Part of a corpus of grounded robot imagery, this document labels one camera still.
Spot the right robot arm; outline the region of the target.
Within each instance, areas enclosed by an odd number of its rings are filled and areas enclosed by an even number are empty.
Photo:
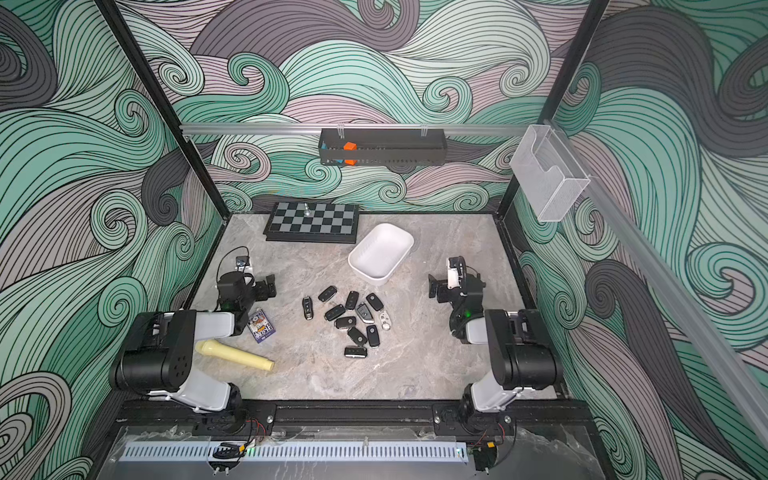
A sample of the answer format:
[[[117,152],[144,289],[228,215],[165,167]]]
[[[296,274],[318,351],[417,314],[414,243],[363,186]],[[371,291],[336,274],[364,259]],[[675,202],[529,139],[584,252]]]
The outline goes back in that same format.
[[[474,275],[464,280],[428,276],[428,296],[451,306],[451,335],[463,344],[486,346],[489,351],[489,372],[463,393],[463,419],[502,412],[524,390],[544,390],[562,380],[562,367],[540,312],[485,309],[484,286]]]

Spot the black key with chrome trim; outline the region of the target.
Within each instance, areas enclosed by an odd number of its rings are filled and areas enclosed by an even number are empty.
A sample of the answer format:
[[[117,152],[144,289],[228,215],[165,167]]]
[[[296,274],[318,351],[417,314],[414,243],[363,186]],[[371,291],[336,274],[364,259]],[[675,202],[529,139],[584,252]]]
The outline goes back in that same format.
[[[368,350],[365,347],[347,346],[344,348],[344,356],[351,359],[364,359],[368,356]]]

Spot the white remote key fob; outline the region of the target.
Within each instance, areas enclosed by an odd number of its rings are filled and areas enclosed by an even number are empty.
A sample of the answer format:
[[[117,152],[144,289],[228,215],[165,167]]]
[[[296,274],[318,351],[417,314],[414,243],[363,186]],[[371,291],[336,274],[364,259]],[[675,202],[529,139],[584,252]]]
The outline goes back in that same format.
[[[392,329],[392,320],[385,309],[378,312],[378,318],[384,331]]]

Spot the silver BMW key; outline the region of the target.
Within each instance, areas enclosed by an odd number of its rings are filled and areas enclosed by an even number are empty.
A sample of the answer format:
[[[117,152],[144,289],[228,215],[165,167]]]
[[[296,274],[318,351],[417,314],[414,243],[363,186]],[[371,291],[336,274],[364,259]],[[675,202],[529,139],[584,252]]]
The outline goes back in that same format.
[[[364,324],[374,324],[375,320],[374,317],[369,309],[369,307],[365,303],[360,303],[356,308],[355,312],[357,316],[360,318],[360,320]]]

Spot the black chrome Porsche key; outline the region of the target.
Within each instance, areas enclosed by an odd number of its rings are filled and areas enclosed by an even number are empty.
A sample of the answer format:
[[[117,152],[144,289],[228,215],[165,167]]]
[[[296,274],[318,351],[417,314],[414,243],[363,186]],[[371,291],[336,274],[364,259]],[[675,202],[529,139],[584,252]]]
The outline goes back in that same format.
[[[314,308],[311,297],[307,296],[302,299],[302,310],[306,320],[312,320],[314,318]]]

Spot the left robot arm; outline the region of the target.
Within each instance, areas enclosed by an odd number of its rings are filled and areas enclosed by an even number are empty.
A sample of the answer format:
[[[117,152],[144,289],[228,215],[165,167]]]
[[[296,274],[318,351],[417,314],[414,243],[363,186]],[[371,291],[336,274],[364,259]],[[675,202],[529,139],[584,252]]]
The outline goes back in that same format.
[[[197,413],[233,411],[239,388],[193,366],[196,353],[271,371],[274,362],[221,342],[246,329],[257,334],[254,304],[274,298],[276,280],[255,279],[243,271],[224,273],[217,281],[218,303],[212,311],[182,309],[143,312],[136,316],[110,368],[113,389],[149,399],[173,401]]]

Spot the white storage box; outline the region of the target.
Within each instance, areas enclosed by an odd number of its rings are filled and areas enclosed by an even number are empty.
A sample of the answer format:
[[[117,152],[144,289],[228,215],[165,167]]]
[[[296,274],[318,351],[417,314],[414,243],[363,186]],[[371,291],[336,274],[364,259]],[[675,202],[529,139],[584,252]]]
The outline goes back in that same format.
[[[391,223],[380,223],[348,255],[348,265],[370,285],[381,286],[392,277],[414,243],[411,233]]]

